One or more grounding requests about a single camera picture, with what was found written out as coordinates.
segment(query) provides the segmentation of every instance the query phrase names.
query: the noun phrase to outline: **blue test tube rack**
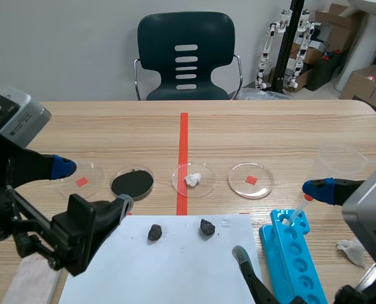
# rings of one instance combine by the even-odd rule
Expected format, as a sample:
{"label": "blue test tube rack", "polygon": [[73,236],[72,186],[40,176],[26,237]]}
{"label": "blue test tube rack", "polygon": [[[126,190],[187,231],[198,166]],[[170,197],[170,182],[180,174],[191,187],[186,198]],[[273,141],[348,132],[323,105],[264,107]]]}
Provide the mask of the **blue test tube rack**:
{"label": "blue test tube rack", "polygon": [[308,304],[327,304],[304,235],[310,227],[304,212],[292,225],[284,225],[293,210],[272,210],[272,225],[260,228],[273,292],[281,304],[296,296]]}

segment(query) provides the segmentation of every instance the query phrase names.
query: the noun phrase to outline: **white cotton ball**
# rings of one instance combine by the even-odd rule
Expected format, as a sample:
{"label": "white cotton ball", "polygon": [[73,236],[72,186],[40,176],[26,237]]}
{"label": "white cotton ball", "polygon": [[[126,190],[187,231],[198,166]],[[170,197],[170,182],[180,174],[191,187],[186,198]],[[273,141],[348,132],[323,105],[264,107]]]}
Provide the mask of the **white cotton ball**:
{"label": "white cotton ball", "polygon": [[344,251],[355,265],[365,267],[365,248],[356,237],[351,241],[342,239],[337,242],[336,247],[338,250]]}
{"label": "white cotton ball", "polygon": [[200,173],[188,174],[185,177],[185,182],[188,186],[195,187],[196,184],[201,181],[201,177]]}

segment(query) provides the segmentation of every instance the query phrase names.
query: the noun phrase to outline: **floor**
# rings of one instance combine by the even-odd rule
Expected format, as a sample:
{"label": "floor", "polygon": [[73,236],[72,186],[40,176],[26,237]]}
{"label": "floor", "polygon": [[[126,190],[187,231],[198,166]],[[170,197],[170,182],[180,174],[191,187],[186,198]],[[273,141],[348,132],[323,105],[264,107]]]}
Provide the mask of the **floor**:
{"label": "floor", "polygon": [[296,93],[286,91],[285,95],[290,96],[292,99],[339,99],[340,92],[334,89],[334,83],[336,80],[337,78],[332,79],[332,81],[315,91],[309,91],[303,88]]}

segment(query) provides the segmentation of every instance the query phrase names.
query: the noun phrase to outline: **red square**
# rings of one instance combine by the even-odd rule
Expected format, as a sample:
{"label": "red square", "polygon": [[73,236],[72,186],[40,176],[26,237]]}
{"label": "red square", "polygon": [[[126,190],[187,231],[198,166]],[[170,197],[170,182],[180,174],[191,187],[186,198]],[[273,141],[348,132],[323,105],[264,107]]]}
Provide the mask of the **red square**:
{"label": "red square", "polygon": [[257,182],[257,179],[254,176],[249,175],[249,176],[247,176],[246,182],[248,184],[255,185],[256,182]]}
{"label": "red square", "polygon": [[89,181],[86,177],[81,177],[77,182],[75,182],[77,184],[78,187],[82,187],[84,186],[85,184],[88,184]]}

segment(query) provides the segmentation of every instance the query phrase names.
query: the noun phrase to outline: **petri dish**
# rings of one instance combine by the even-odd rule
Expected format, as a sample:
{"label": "petri dish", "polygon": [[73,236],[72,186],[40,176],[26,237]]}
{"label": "petri dish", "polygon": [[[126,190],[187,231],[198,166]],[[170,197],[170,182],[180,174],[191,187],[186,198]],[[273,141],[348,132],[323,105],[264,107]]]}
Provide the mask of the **petri dish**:
{"label": "petri dish", "polygon": [[121,168],[110,180],[112,194],[129,195],[134,201],[147,197],[154,186],[154,174],[142,165],[132,165]]}
{"label": "petri dish", "polygon": [[59,192],[67,199],[71,194],[89,198],[102,187],[104,170],[90,161],[77,161],[76,164],[73,175],[60,180]]}
{"label": "petri dish", "polygon": [[240,163],[228,174],[229,186],[243,198],[259,199],[269,195],[273,187],[271,172],[258,163]]}
{"label": "petri dish", "polygon": [[[188,174],[201,174],[201,180],[194,186],[187,186],[185,177]],[[200,198],[212,192],[216,184],[216,176],[205,163],[185,163],[177,167],[171,176],[176,192],[193,198]]]}

